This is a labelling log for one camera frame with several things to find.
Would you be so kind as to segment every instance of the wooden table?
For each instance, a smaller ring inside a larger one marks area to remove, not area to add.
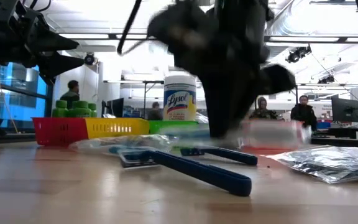
[[[111,156],[0,146],[0,223],[358,224],[358,183],[324,184],[270,159],[201,160],[251,177],[251,196],[166,167],[123,170]]]

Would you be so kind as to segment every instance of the man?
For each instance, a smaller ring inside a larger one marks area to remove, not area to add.
[[[308,105],[309,98],[305,95],[299,97],[299,104],[291,110],[291,119],[302,121],[303,126],[311,126],[312,131],[316,130],[317,118],[314,115],[313,107]]]
[[[76,80],[72,80],[67,83],[68,92],[60,97],[60,100],[67,101],[67,109],[72,109],[73,102],[80,100],[80,86]]]
[[[258,109],[249,116],[249,119],[277,119],[276,112],[266,108],[267,101],[263,96],[258,98],[257,103]]]
[[[162,115],[160,113],[160,104],[158,102],[153,103],[153,108],[147,113],[147,119],[149,121],[161,121]]]

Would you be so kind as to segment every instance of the computer monitor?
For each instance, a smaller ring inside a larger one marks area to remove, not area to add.
[[[333,121],[358,122],[358,101],[331,98]]]
[[[124,99],[110,100],[106,102],[107,113],[113,114],[117,118],[121,118],[124,111]]]

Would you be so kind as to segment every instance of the window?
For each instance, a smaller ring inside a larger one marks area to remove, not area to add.
[[[25,68],[18,63],[0,67],[1,84],[41,95],[47,94],[47,84],[39,76],[38,67]]]
[[[0,119],[4,121],[1,124],[2,128],[13,128],[11,122],[15,120],[17,128],[32,129],[34,128],[31,118],[44,117],[45,115],[45,99],[28,96],[22,93],[16,93],[9,90],[3,90],[4,97],[0,91]],[[9,112],[6,109],[5,103],[9,106]]]

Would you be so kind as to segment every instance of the plastic basket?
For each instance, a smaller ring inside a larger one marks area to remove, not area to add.
[[[68,146],[88,138],[83,118],[32,118],[41,146]]]
[[[178,125],[197,125],[197,121],[149,121],[150,134],[158,134],[162,128],[171,128]]]
[[[88,137],[116,137],[149,133],[149,122],[140,118],[85,118]]]

